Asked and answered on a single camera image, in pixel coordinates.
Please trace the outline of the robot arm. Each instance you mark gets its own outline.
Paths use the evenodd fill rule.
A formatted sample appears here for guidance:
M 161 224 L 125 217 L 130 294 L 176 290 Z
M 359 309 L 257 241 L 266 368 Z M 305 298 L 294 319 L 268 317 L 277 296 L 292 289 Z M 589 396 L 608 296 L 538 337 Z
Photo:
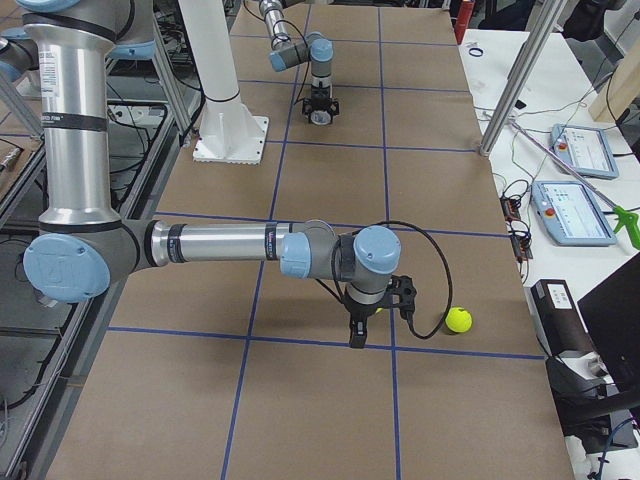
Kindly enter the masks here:
M 149 1 L 26 1 L 26 34 L 37 47 L 49 205 L 24 272 L 45 296 L 80 303 L 146 268 L 194 261 L 276 261 L 295 278 L 331 280 L 349 312 L 353 348 L 367 321 L 399 306 L 398 237 L 382 226 L 348 236 L 322 221 L 169 225 L 125 220 L 110 193 L 106 60 L 156 50 Z
M 309 123 L 326 126 L 340 113 L 339 101 L 333 96 L 332 42 L 320 32 L 302 34 L 299 40 L 289 35 L 284 10 L 299 4 L 299 1 L 259 1 L 260 15 L 266 25 L 271 41 L 269 59 L 274 71 L 308 63 L 311 71 L 310 96 L 302 99 L 302 114 Z

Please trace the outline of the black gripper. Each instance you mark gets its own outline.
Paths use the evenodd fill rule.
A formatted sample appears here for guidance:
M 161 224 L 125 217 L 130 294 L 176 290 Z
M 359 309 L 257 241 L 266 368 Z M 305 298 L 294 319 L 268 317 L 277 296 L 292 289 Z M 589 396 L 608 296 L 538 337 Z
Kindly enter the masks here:
M 313 105 L 329 105 L 327 113 L 331 118 L 340 114 L 340 103 L 338 99 L 332 99 L 331 87 L 312 85 L 310 98 L 304 98 L 302 101 L 302 113 L 306 118 L 311 117 Z
M 345 308 L 350 315 L 350 348 L 364 348 L 367 340 L 367 319 L 377 312 L 377 304 L 364 304 L 345 293 Z

